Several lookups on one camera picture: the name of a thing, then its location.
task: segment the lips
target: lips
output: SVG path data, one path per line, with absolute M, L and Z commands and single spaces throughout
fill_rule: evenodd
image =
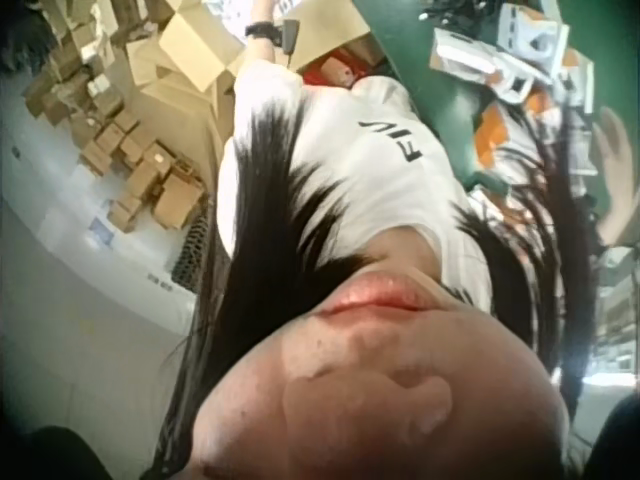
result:
M 369 306 L 412 312 L 442 308 L 433 293 L 406 275 L 366 272 L 351 278 L 333 292 L 320 304 L 317 314 L 332 316 Z

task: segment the white tiled floor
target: white tiled floor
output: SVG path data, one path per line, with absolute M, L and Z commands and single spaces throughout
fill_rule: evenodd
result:
M 112 302 L 3 206 L 3 394 L 28 432 L 77 431 L 118 479 L 148 466 L 182 337 Z

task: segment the green work surface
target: green work surface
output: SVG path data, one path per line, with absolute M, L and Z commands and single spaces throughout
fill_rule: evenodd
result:
M 474 119 L 492 96 L 486 87 L 431 70 L 434 25 L 421 22 L 420 0 L 353 0 L 407 87 L 422 120 L 439 136 L 457 177 L 466 185 L 478 168 L 473 145 Z M 638 132 L 638 8 L 634 0 L 560 2 L 569 43 L 595 62 L 596 107 L 607 105 L 622 117 L 634 152 Z M 483 25 L 481 39 L 493 43 L 494 25 Z M 598 210 L 608 198 L 601 179 L 589 183 Z

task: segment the white t-shirt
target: white t-shirt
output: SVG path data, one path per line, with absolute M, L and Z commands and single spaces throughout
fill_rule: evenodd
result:
M 293 115 L 304 92 L 307 110 L 292 168 L 318 165 L 307 193 L 339 181 L 335 195 L 347 207 L 329 255 L 350 255 L 380 232 L 414 227 L 440 257 L 442 282 L 466 290 L 476 307 L 490 310 L 491 280 L 484 256 L 456 228 L 453 205 L 469 208 L 466 193 L 440 142 L 412 113 L 400 83 L 369 77 L 351 91 L 310 87 L 282 66 L 256 61 L 241 72 L 235 92 L 234 137 L 239 141 L 246 138 L 252 115 L 265 104 L 275 101 Z M 230 256 L 237 187 L 230 141 L 220 168 L 217 203 L 218 228 Z

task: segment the stack of cardboard boxes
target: stack of cardboard boxes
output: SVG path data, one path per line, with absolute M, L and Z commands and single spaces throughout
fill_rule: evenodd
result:
M 162 226 L 183 228 L 215 192 L 244 45 L 200 0 L 43 6 L 60 47 L 25 92 L 29 111 L 53 125 L 68 118 L 95 175 L 126 176 L 114 225 L 131 231 L 149 205 Z M 297 48 L 291 59 L 278 51 L 277 62 L 292 70 L 345 46 L 369 65 L 383 58 L 351 0 L 304 0 L 287 18 L 301 22 Z

